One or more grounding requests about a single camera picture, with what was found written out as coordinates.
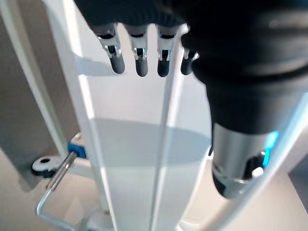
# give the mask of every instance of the black rubber fingertip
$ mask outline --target black rubber fingertip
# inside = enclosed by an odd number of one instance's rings
[[[116,72],[117,74],[122,74],[124,72],[125,65],[122,55],[120,57],[115,56],[111,58],[110,63],[113,71]]]
[[[187,76],[192,72],[192,59],[188,58],[182,59],[182,64],[181,64],[181,72],[183,75]]]
[[[169,73],[169,61],[166,59],[158,60],[157,72],[160,77],[166,77]]]
[[[139,58],[135,60],[136,72],[139,76],[144,77],[148,73],[148,63],[146,59]]]

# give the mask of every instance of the white metal frame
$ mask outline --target white metal frame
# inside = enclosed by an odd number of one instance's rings
[[[74,53],[82,56],[82,48],[78,34],[79,28],[76,18],[76,8],[71,0],[64,0],[63,4],[66,16],[66,25],[63,28],[66,28],[68,32],[68,40],[71,43],[71,49],[74,51]],[[59,123],[50,97],[46,91],[46,86],[43,81],[41,71],[38,67],[37,57],[33,53],[31,43],[26,33],[24,23],[20,14],[20,9],[18,7],[18,4],[16,3],[16,0],[0,1],[0,11],[19,62],[24,70],[27,81],[35,96],[35,100],[41,110],[41,113],[51,133],[51,136],[56,144],[58,152],[61,156],[66,156],[66,140],[64,139],[61,124]],[[114,182],[110,182],[110,169],[106,168],[105,165],[105,157],[107,154],[102,149],[99,140],[99,131],[93,122],[93,118],[95,117],[95,115],[89,92],[90,89],[88,79],[86,78],[86,76],[83,75],[78,76],[75,69],[75,61],[73,59],[71,60],[71,62],[64,61],[69,57],[69,54],[65,54],[63,53],[63,51],[60,52],[60,33],[62,32],[55,30],[54,21],[51,20],[50,23],[52,28],[54,29],[54,39],[57,49],[59,51],[60,60],[63,63],[65,79],[68,84],[69,92],[73,100],[73,105],[76,110],[81,130],[86,140],[87,154],[91,162],[91,165],[80,164],[79,167],[88,170],[91,167],[93,172],[93,175],[91,177],[93,177],[93,179],[96,181],[96,185],[101,196],[102,206],[105,209],[110,209],[114,230],[122,231],[122,217],[117,217],[119,214],[119,205],[117,204],[117,201],[112,195],[112,192],[114,193],[114,189],[112,188],[114,187]],[[200,169],[204,168],[206,162],[206,158],[204,158],[202,161],[196,163],[196,165],[193,166],[199,167],[199,169],[195,172],[195,174],[191,175],[191,178],[194,181],[192,187],[184,189],[185,193],[183,194],[183,201],[185,203],[180,203],[180,205],[175,204],[174,206],[177,206],[179,211],[173,211],[173,213],[169,214],[168,221],[165,221],[164,216],[166,216],[166,212],[169,212],[168,208],[166,208],[165,206],[165,203],[167,203],[167,200],[172,198],[172,195],[166,195],[165,193],[168,191],[177,193],[177,191],[179,190],[179,184],[169,184],[169,178],[174,177],[174,174],[177,173],[177,169],[170,168],[167,162],[169,158],[171,138],[173,135],[173,131],[168,128],[175,125],[175,119],[178,113],[179,106],[178,102],[181,96],[182,79],[178,76],[180,75],[181,61],[179,57],[182,57],[182,54],[183,49],[179,50],[179,48],[177,48],[177,50],[174,51],[174,55],[177,56],[177,59],[174,60],[174,65],[171,70],[172,75],[167,79],[165,85],[161,120],[162,129],[160,130],[162,138],[160,141],[160,154],[158,154],[157,156],[158,165],[155,167],[154,170],[154,196],[152,198],[153,206],[151,211],[149,231],[164,231],[165,228],[166,230],[170,230],[170,225],[173,225],[174,228],[177,226],[178,230],[182,230],[180,223],[177,224],[181,216],[179,216],[179,214],[184,213],[185,207],[187,207],[188,202],[192,200],[193,196],[191,196],[191,194],[193,195],[193,192],[198,185],[198,180],[200,179]],[[240,200],[234,201],[231,206],[225,208],[221,212],[221,214],[217,216],[215,220],[213,220],[209,225],[207,224],[205,226],[203,224],[200,224],[198,229],[199,231],[222,230],[234,219],[235,216],[237,216],[242,211],[244,207],[246,207],[252,200],[255,199],[255,197],[259,193],[262,192],[264,187],[268,184],[270,179],[274,176],[274,174],[278,171],[279,167],[282,165],[292,145],[302,131],[304,124],[306,124],[308,119],[307,105],[308,93],[305,93],[293,115],[292,120],[287,126],[285,133],[280,137],[277,146],[272,150],[272,160],[269,163],[265,173],[251,184],[248,191],[243,195]],[[181,173],[185,173],[184,168],[180,168],[179,171]],[[134,222],[137,225],[140,220],[135,220]]]

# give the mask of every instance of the white vertical bar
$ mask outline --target white vertical bar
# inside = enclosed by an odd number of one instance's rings
[[[94,112],[91,97],[89,96],[88,79],[85,75],[78,75],[77,62],[74,58],[74,53],[82,55],[79,28],[76,19],[77,9],[72,0],[43,1],[48,6],[47,13],[55,45],[58,50],[78,123],[85,138],[85,147],[87,157],[91,162],[93,180],[96,182],[102,207],[105,210],[110,210],[114,229],[117,231],[113,209],[108,206],[108,204],[111,204],[108,202],[108,200],[110,201],[110,194],[105,169],[103,167],[103,155],[100,149],[100,142],[97,139],[97,129],[93,121],[91,121],[94,117]]]
[[[186,26],[180,28],[177,35],[178,40],[185,30],[187,30]],[[167,231],[176,228],[187,208],[187,204],[196,192],[196,185],[200,182],[201,173],[206,163],[206,150],[200,153],[200,150],[195,150],[193,144],[188,143],[187,145],[191,145],[191,152],[199,155],[199,158],[194,159],[194,161],[186,159],[182,163],[172,163],[175,158],[183,158],[183,153],[175,150],[175,146],[183,145],[177,143],[179,141],[177,138],[180,136],[178,114],[182,103],[184,78],[186,78],[180,72],[183,52],[184,50],[180,45],[174,49],[172,54],[175,56],[174,62],[170,64],[172,67],[171,75],[168,76],[165,86],[161,119],[162,138],[157,155],[158,164],[154,182],[153,217],[150,231]],[[187,138],[191,131],[189,129],[183,131],[185,131]]]
[[[67,141],[48,95],[16,0],[1,0],[0,12],[20,65],[57,150],[61,156],[67,156]]]

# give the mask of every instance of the metal bracket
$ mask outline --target metal bracket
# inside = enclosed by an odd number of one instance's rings
[[[38,203],[38,206],[36,208],[36,215],[43,218],[47,223],[54,225],[56,227],[59,227],[62,230],[69,230],[69,231],[75,231],[75,228],[58,218],[55,218],[54,216],[46,213],[43,211],[43,207],[45,202],[47,201],[48,197],[51,195],[53,191],[56,190],[58,187],[59,183],[61,182],[62,178],[64,175],[67,173],[68,169],[71,167],[72,163],[74,162],[75,158],[77,157],[77,154],[75,152],[71,152],[65,160],[62,162],[61,166],[57,170],[56,174],[54,177],[49,181],[47,185],[47,191],[41,198],[41,200]]]

